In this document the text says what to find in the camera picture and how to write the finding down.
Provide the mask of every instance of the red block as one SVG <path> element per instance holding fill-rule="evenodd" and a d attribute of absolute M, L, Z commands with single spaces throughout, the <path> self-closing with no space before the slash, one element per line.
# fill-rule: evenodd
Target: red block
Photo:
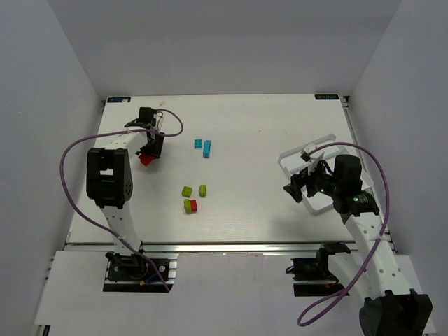
<path fill-rule="evenodd" d="M 196 212 L 197 211 L 196 199 L 192 199 L 190 204 L 191 204 L 191 211 Z"/>
<path fill-rule="evenodd" d="M 154 160 L 154 157 L 145 154 L 140 154 L 139 159 L 143 166 L 147 166 L 151 163 L 152 160 Z"/>

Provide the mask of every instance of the white enclosure wall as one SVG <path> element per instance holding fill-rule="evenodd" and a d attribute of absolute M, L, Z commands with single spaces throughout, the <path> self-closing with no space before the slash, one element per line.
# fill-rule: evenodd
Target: white enclosure wall
<path fill-rule="evenodd" d="M 448 335 L 447 62 L 448 2 L 404 0 L 351 98 L 356 136 L 388 176 L 392 237 L 433 301 L 439 335 Z"/>
<path fill-rule="evenodd" d="M 60 155 L 96 130 L 102 106 L 47 1 L 3 1 L 0 45 L 0 333 L 23 336 L 72 214 Z M 82 162 L 75 150 L 66 170 L 74 190 Z"/>
<path fill-rule="evenodd" d="M 49 0 L 100 97 L 348 95 L 400 0 Z"/>

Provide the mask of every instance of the lime green lego brick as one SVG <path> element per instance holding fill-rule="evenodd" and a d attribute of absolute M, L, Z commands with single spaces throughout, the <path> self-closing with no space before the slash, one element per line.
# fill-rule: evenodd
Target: lime green lego brick
<path fill-rule="evenodd" d="M 191 196 L 192 192 L 193 192 L 193 188 L 185 186 L 182 189 L 182 196 L 189 197 L 189 196 Z"/>
<path fill-rule="evenodd" d="M 199 186 L 199 196 L 205 197 L 206 193 L 207 193 L 207 187 L 205 186 L 205 184 L 201 184 Z"/>
<path fill-rule="evenodd" d="M 183 201 L 183 208 L 186 212 L 191 212 L 191 201 L 189 199 Z"/>

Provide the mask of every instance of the sticker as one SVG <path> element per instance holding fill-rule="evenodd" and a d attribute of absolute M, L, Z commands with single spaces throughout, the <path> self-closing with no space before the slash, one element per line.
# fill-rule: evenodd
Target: sticker
<path fill-rule="evenodd" d="M 315 94 L 314 98 L 316 98 L 316 100 L 339 100 L 337 94 Z"/>
<path fill-rule="evenodd" d="M 131 101 L 131 97 L 109 97 L 107 99 L 108 103 L 129 103 Z"/>

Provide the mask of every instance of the wire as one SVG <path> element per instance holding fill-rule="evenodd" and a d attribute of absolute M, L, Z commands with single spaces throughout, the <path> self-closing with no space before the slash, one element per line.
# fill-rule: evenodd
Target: wire
<path fill-rule="evenodd" d="M 130 276 L 130 278 L 133 279 L 133 280 L 142 280 L 146 276 L 146 273 L 148 273 L 148 263 L 146 263 L 146 269 L 145 269 L 145 272 L 143 273 L 142 276 L 140 276 L 139 278 L 135 278 L 133 276 Z"/>
<path fill-rule="evenodd" d="M 322 165 L 327 169 L 327 172 L 330 173 L 330 175 L 334 175 L 333 170 L 331 170 L 330 165 L 325 160 L 322 160 Z"/>
<path fill-rule="evenodd" d="M 177 119 L 177 121 L 179 121 L 179 124 L 181 125 L 181 130 L 178 131 L 177 133 L 173 133 L 173 134 L 163 134 L 163 133 L 157 132 L 153 129 L 133 129 L 132 132 L 154 133 L 154 134 L 160 135 L 162 137 L 177 137 L 178 135 L 180 135 L 183 132 L 183 122 L 174 112 L 171 112 L 170 110 L 167 110 L 165 108 L 159 108 L 157 111 L 167 112 L 167 113 L 171 114 L 172 116 L 174 116 L 175 119 Z M 159 269 L 157 268 L 155 263 L 150 258 L 145 256 L 144 254 L 142 254 L 142 253 L 138 252 L 137 250 L 135 250 L 134 248 L 132 248 L 132 246 L 127 241 L 125 241 L 115 230 L 112 230 L 111 228 L 106 227 L 106 226 L 96 222 L 95 220 L 88 217 L 85 213 L 83 213 L 76 205 L 75 201 L 73 200 L 73 197 L 70 195 L 69 188 L 67 187 L 67 182 L 65 181 L 65 173 L 64 173 L 65 158 L 66 158 L 67 154 L 69 153 L 69 151 L 74 146 L 80 144 L 81 142 L 87 141 L 87 140 L 111 137 L 113 135 L 121 135 L 121 134 L 126 134 L 126 133 L 129 133 L 129 131 L 124 130 L 124 131 L 90 135 L 90 136 L 86 136 L 84 138 L 78 139 L 75 142 L 71 143 L 62 153 L 61 160 L 59 162 L 59 175 L 61 177 L 62 188 L 64 189 L 64 193 L 65 193 L 71 207 L 78 213 L 79 216 L 84 218 L 87 222 L 97 226 L 98 228 L 101 228 L 101 229 L 109 232 L 111 235 L 113 235 L 115 238 L 117 238 L 121 242 L 121 244 L 123 244 L 128 250 L 130 250 L 134 254 L 138 255 L 139 257 L 142 257 L 144 260 L 146 260 L 148 263 L 150 263 L 150 265 L 153 267 L 153 269 L 157 273 L 159 279 L 163 283 L 163 286 L 166 288 L 167 292 L 169 293 L 169 287 L 168 287 L 167 283 L 165 282 L 165 280 L 163 279 L 162 275 L 160 274 Z"/>
<path fill-rule="evenodd" d="M 378 167 L 379 173 L 381 174 L 381 177 L 383 178 L 383 183 L 384 183 L 384 189 L 386 191 L 386 212 L 384 214 L 384 221 L 383 224 L 381 226 L 381 229 L 379 230 L 379 236 L 381 237 L 384 234 L 384 231 L 386 230 L 387 227 L 387 222 L 389 221 L 389 211 L 390 211 L 390 206 L 391 206 L 391 197 L 389 195 L 389 185 L 387 183 L 387 179 L 386 179 L 386 175 L 384 173 L 383 168 L 381 167 L 378 159 L 372 154 L 372 152 L 370 152 L 368 149 L 356 145 L 354 143 L 349 143 L 349 142 L 334 142 L 334 143 L 328 143 L 326 145 L 323 145 L 319 148 L 316 148 L 314 150 L 312 150 L 311 152 L 308 153 L 308 155 L 311 155 L 313 153 L 315 153 L 316 151 L 320 151 L 324 148 L 330 147 L 330 146 L 348 146 L 348 147 L 354 147 L 357 149 L 362 150 L 364 153 L 368 154 L 372 160 L 375 162 L 375 164 Z M 365 272 L 365 269 L 367 268 L 368 263 L 370 262 L 370 260 L 373 257 L 373 254 L 375 253 L 375 251 L 378 248 L 378 245 L 380 243 L 381 239 L 377 238 L 375 240 L 375 243 L 372 247 L 372 249 L 370 250 L 369 254 L 367 255 L 367 257 L 365 258 L 363 264 L 361 265 L 358 273 L 356 273 L 355 277 L 350 281 L 349 285 L 342 289 L 337 291 L 336 293 L 333 293 L 332 295 L 329 295 L 327 297 L 323 297 L 320 300 L 315 301 L 315 303 L 311 304 L 308 308 L 306 308 L 301 315 L 299 316 L 299 318 L 297 319 L 297 324 L 300 327 L 306 327 L 309 326 L 310 324 L 316 322 L 317 320 L 319 320 L 322 316 L 324 316 L 325 314 L 327 314 L 331 309 L 333 309 L 344 297 L 345 295 L 353 288 L 353 286 L 355 286 L 357 280 L 359 280 L 359 278 L 361 277 L 361 275 L 363 275 L 363 273 Z M 315 317 L 309 319 L 308 321 L 302 322 L 302 319 L 305 317 L 305 315 L 311 310 L 313 309 L 315 306 L 321 304 L 322 302 L 325 302 L 331 298 L 337 297 L 334 301 L 332 301 L 325 309 L 323 309 L 320 313 L 318 313 L 317 315 L 315 315 Z"/>
<path fill-rule="evenodd" d="M 153 275 L 148 276 L 146 279 L 143 280 L 143 282 L 144 282 L 145 284 L 147 284 L 147 283 L 148 283 L 151 279 L 153 279 L 156 275 L 157 275 L 157 274 L 154 273 Z"/>

